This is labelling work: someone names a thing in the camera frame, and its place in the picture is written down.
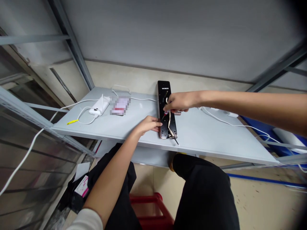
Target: yellow tag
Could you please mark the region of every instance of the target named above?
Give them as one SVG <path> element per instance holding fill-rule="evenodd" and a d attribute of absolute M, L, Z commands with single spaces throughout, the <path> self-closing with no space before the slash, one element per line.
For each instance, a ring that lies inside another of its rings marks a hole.
<path fill-rule="evenodd" d="M 75 123 L 76 121 L 78 121 L 78 120 L 72 120 L 72 121 L 68 122 L 67 124 L 69 125 L 71 123 Z"/>

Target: white shelf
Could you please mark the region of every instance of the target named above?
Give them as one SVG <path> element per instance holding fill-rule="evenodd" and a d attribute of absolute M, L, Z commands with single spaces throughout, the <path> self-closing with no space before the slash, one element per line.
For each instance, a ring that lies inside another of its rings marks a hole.
<path fill-rule="evenodd" d="M 101 141 L 101 144 L 98 144 L 99 147 L 97 149 L 95 156 L 103 157 L 106 153 L 108 153 L 111 150 L 111 148 L 115 146 L 115 144 L 116 142 Z M 131 161 L 133 163 L 138 163 L 138 164 L 168 168 L 169 161 L 175 155 L 175 153 L 176 152 L 172 152 L 168 150 L 137 146 L 137 148 L 134 151 Z"/>
<path fill-rule="evenodd" d="M 101 95 L 115 96 L 111 89 L 95 87 L 84 98 L 99 99 Z M 118 91 L 118 95 L 128 96 L 128 92 Z M 132 93 L 135 98 L 152 98 L 153 95 Z M 110 115 L 111 106 L 92 124 L 79 122 L 67 125 L 77 119 L 81 109 L 92 106 L 95 102 L 83 102 L 71 109 L 53 127 L 60 134 L 86 137 L 112 142 L 123 142 L 131 130 L 147 115 L 157 117 L 157 102 L 131 100 L 124 116 Z M 234 125 L 242 125 L 237 118 L 229 117 L 222 111 L 211 111 L 212 114 Z M 87 111 L 80 117 L 83 122 L 93 118 Z M 256 140 L 245 127 L 233 127 L 205 114 L 197 108 L 176 116 L 178 143 L 170 139 L 160 139 L 153 131 L 140 138 L 138 146 L 160 150 L 179 151 L 189 154 L 207 155 L 231 160 L 278 165 L 279 162 Z"/>

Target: wire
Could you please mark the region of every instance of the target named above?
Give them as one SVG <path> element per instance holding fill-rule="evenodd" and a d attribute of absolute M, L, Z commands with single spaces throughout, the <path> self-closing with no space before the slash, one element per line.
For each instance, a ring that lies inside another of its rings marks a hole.
<path fill-rule="evenodd" d="M 113 93 L 115 93 L 116 94 L 116 96 L 118 96 L 117 95 L 117 93 L 112 89 L 114 86 L 120 86 L 120 85 L 113 85 L 112 87 L 111 87 L 111 90 L 113 91 Z M 124 88 L 127 88 L 128 89 L 128 91 L 129 91 L 129 94 L 131 94 L 131 92 L 130 92 L 130 89 L 128 88 L 128 87 L 126 87 L 126 86 L 120 86 L 120 87 L 124 87 Z M 135 98 L 135 97 L 131 97 L 131 99 L 134 99 L 134 100 L 139 100 L 139 101 L 145 101 L 145 100 L 148 100 L 148 101 L 157 101 L 157 100 L 155 100 L 155 99 L 150 99 L 150 98 L 146 98 L 146 99 L 139 99 L 139 98 Z"/>
<path fill-rule="evenodd" d="M 12 181 L 13 177 L 15 176 L 16 172 L 20 169 L 20 167 L 22 166 L 22 164 L 25 162 L 25 160 L 27 159 L 28 155 L 30 154 L 32 148 L 33 148 L 33 145 L 35 143 L 35 140 L 37 138 L 37 136 L 42 132 L 44 131 L 44 129 L 41 129 L 36 135 L 35 137 L 33 138 L 33 141 L 31 143 L 31 146 L 28 150 L 28 152 L 26 153 L 26 155 L 24 156 L 24 158 L 22 159 L 22 161 L 20 162 L 20 164 L 17 166 L 17 168 L 14 170 L 14 172 L 12 173 L 12 175 L 10 176 L 10 178 L 7 180 L 6 184 L 4 185 L 3 189 L 1 190 L 0 192 L 0 196 L 4 193 L 4 191 L 7 189 L 7 187 L 9 186 L 10 182 Z"/>
<path fill-rule="evenodd" d="M 214 116 L 212 113 L 210 113 L 210 112 L 209 112 L 209 111 L 206 109 L 206 107 L 204 107 L 204 106 L 203 106 L 202 108 L 204 108 L 204 109 L 205 109 L 205 111 L 206 111 L 207 113 L 209 113 L 211 116 L 213 116 L 215 119 L 217 119 L 217 120 L 219 120 L 219 121 L 221 121 L 221 122 L 224 122 L 224 123 L 229 124 L 229 125 L 231 125 L 231 126 L 237 126 L 237 127 L 250 127 L 250 128 L 253 128 L 253 129 L 255 129 L 255 130 L 258 130 L 258 131 L 260 131 L 260 132 L 262 132 L 262 133 L 266 134 L 266 135 L 267 135 L 267 137 L 271 138 L 271 137 L 270 137 L 270 135 L 268 135 L 266 132 L 261 131 L 260 129 L 257 129 L 257 128 L 252 127 L 252 126 L 245 126 L 245 125 L 233 125 L 233 124 L 230 124 L 230 123 L 228 123 L 227 121 L 223 121 L 223 120 L 221 120 L 220 118 L 218 118 L 218 117 Z"/>
<path fill-rule="evenodd" d="M 90 107 L 90 106 L 84 107 L 84 108 L 81 110 L 81 112 L 79 113 L 79 116 L 78 116 L 77 120 L 78 120 L 78 122 L 80 122 L 81 124 L 89 125 L 89 124 L 93 123 L 93 121 L 98 117 L 98 115 L 95 115 L 95 116 L 94 116 L 94 119 L 93 119 L 91 122 L 89 122 L 89 123 L 83 123 L 83 122 L 79 121 L 79 118 L 80 118 L 82 112 L 83 112 L 86 108 L 94 109 L 93 107 Z"/>
<path fill-rule="evenodd" d="M 139 99 L 139 98 L 134 98 L 132 97 L 131 99 L 134 99 L 134 100 L 140 100 L 140 101 L 144 101 L 144 100 L 149 100 L 149 101 L 157 101 L 155 99 L 150 99 L 150 98 L 146 98 L 146 99 Z"/>
<path fill-rule="evenodd" d="M 98 101 L 98 100 L 90 100 L 90 99 L 89 99 L 89 100 L 83 100 L 83 101 L 79 101 L 79 102 L 77 102 L 77 103 L 74 103 L 74 104 L 71 104 L 71 105 L 62 107 L 61 109 L 68 108 L 68 107 L 70 107 L 70 106 L 79 104 L 79 103 L 84 102 L 84 101 Z M 56 116 L 57 114 L 58 114 L 58 112 L 56 112 L 56 113 L 52 116 L 52 118 L 51 118 L 49 121 L 51 122 L 51 121 L 55 118 L 55 116 Z M 34 138 L 33 138 L 33 140 L 32 140 L 32 143 L 31 143 L 31 145 L 30 145 L 30 148 L 28 149 L 28 152 L 26 153 L 26 155 L 24 156 L 24 158 L 22 159 L 22 161 L 19 163 L 19 165 L 17 166 L 17 168 L 13 171 L 13 173 L 11 174 L 11 176 L 9 177 L 9 179 L 7 180 L 6 184 L 4 185 L 4 187 L 2 188 L 2 190 L 1 190 L 1 192 L 0 192 L 0 196 L 5 192 L 5 190 L 7 189 L 7 187 L 10 185 L 10 183 L 11 183 L 13 177 L 15 176 L 15 174 L 17 173 L 17 171 L 20 169 L 20 167 L 23 165 L 23 163 L 26 161 L 27 157 L 29 156 L 29 154 L 30 154 L 30 152 L 31 152 L 31 150 L 32 150 L 32 148 L 33 148 L 33 146 L 34 146 L 34 143 L 35 143 L 35 141 L 36 141 L 36 138 L 37 138 L 38 135 L 41 134 L 41 132 L 44 131 L 44 130 L 45 130 L 44 128 L 41 129 L 41 130 L 34 136 Z"/>
<path fill-rule="evenodd" d="M 262 132 L 262 133 L 265 134 L 265 135 L 258 135 L 257 137 L 259 137 L 259 136 L 266 136 L 266 137 L 268 137 L 268 139 L 266 139 L 266 141 L 269 140 L 269 139 L 272 139 L 272 140 L 276 141 L 277 143 L 280 143 L 279 141 L 277 141 L 277 140 L 275 140 L 274 138 L 270 137 L 270 135 L 267 134 L 266 132 L 263 132 L 263 131 L 261 131 L 261 130 L 255 128 L 255 127 L 252 127 L 252 126 L 245 126 L 245 125 L 232 125 L 232 124 L 230 124 L 230 123 L 228 123 L 228 122 L 226 122 L 226 121 L 223 121 L 223 120 L 221 120 L 220 118 L 214 116 L 212 113 L 210 113 L 210 112 L 206 109 L 206 107 L 203 106 L 202 108 L 204 108 L 205 111 L 206 111 L 207 113 L 209 113 L 211 116 L 213 116 L 215 119 L 217 119 L 217 120 L 219 120 L 219 121 L 221 121 L 221 122 L 224 122 L 224 123 L 229 124 L 229 125 L 231 125 L 231 126 L 250 127 L 250 128 L 253 128 L 253 129 L 258 130 L 258 131 L 260 131 L 260 132 Z M 291 149 L 289 149 L 288 147 L 286 147 L 286 148 L 291 152 L 292 155 L 294 155 L 294 153 L 292 152 Z M 304 171 L 304 170 L 303 170 L 303 168 L 302 168 L 301 165 L 298 165 L 298 167 L 301 169 L 302 172 L 307 173 L 307 171 Z"/>

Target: black pants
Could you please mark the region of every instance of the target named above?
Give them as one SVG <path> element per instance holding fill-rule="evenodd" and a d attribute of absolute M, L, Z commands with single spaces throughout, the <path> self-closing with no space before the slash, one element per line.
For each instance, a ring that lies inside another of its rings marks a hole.
<path fill-rule="evenodd" d="M 120 146 L 121 144 L 116 144 L 93 168 L 96 173 L 89 176 L 90 190 Z M 185 154 L 175 155 L 173 168 L 185 180 L 174 229 L 240 229 L 230 180 L 226 173 L 206 160 Z M 134 166 L 130 162 L 106 230 L 141 229 L 129 199 L 135 179 Z"/>

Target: left hand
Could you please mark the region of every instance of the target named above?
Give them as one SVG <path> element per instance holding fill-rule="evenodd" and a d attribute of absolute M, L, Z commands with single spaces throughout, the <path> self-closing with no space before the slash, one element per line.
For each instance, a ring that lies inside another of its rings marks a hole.
<path fill-rule="evenodd" d="M 147 116 L 134 128 L 133 132 L 143 136 L 149 130 L 159 132 L 160 126 L 162 126 L 162 123 L 159 122 L 158 118 Z"/>

